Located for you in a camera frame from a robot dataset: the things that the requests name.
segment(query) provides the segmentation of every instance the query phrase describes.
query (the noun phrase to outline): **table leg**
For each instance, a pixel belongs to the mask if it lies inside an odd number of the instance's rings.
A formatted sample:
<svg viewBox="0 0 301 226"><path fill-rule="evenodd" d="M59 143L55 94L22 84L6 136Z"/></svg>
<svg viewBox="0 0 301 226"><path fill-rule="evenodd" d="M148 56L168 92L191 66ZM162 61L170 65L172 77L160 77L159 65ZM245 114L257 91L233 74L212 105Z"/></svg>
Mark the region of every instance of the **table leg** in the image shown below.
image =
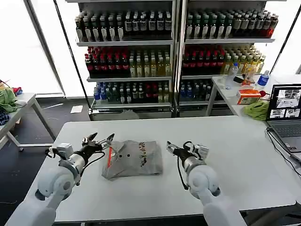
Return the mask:
<svg viewBox="0 0 301 226"><path fill-rule="evenodd" d="M37 100L34 100L34 103L32 105L32 108L34 109L34 111L36 112L36 114L38 115L39 119L41 120L41 122L43 123L44 127L46 128L46 130L48 131L48 133L50 134L51 138L53 139L53 141L55 141L56 139L56 135L54 134L54 132L52 131L52 129L49 127L48 123L46 122L46 119L42 113L42 109L39 105L39 103L37 102Z"/></svg>
<svg viewBox="0 0 301 226"><path fill-rule="evenodd" d="M211 91L211 95L210 95L210 98L209 98L209 103L208 103L208 106L207 106L205 116L210 116L210 114L211 114L212 107L213 107L213 104L214 104L214 100L215 100L215 97L216 97L216 93L217 93L217 88L216 88L216 85L214 84L213 87L212 87L212 91Z"/></svg>
<svg viewBox="0 0 301 226"><path fill-rule="evenodd" d="M17 141L17 139L10 133L7 133L8 138L19 148L19 151L22 152L24 150L23 147L20 147L20 143Z"/></svg>

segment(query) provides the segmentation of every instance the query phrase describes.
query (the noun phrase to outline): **laptop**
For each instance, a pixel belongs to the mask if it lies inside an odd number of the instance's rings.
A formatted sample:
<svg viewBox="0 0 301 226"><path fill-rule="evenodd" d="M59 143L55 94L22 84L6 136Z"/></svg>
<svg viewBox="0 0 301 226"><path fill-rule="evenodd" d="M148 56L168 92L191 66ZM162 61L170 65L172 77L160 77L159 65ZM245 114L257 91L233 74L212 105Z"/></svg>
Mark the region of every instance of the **laptop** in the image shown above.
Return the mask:
<svg viewBox="0 0 301 226"><path fill-rule="evenodd" d="M301 84L274 85L266 122L283 148L301 162Z"/></svg>

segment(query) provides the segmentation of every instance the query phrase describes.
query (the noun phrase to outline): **laptop screen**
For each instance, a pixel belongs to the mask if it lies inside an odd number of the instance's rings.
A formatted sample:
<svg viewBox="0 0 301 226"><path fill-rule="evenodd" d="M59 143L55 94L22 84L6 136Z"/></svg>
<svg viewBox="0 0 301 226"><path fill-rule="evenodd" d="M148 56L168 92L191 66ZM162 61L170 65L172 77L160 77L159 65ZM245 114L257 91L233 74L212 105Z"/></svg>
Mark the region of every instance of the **laptop screen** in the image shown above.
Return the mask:
<svg viewBox="0 0 301 226"><path fill-rule="evenodd" d="M267 120L301 119L301 84L274 85Z"/></svg>

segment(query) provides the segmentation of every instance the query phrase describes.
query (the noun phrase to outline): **paper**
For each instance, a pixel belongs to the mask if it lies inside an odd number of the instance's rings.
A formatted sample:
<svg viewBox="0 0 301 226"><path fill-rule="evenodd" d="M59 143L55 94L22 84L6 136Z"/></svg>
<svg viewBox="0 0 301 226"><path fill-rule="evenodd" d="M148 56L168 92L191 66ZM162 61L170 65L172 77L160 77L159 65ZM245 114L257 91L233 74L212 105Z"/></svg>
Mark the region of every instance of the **paper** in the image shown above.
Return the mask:
<svg viewBox="0 0 301 226"><path fill-rule="evenodd" d="M83 105L73 106L70 114L81 113L81 110L83 110Z"/></svg>

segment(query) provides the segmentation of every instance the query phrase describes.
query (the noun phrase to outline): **laptop keyboard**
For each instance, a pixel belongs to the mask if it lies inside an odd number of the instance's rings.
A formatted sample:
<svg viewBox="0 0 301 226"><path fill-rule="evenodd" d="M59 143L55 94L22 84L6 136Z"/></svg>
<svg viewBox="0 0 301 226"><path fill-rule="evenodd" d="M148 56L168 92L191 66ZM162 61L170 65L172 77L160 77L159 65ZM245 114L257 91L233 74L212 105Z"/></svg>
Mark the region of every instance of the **laptop keyboard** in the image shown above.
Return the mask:
<svg viewBox="0 0 301 226"><path fill-rule="evenodd" d="M301 137L301 124L274 125L273 127L281 137Z"/></svg>

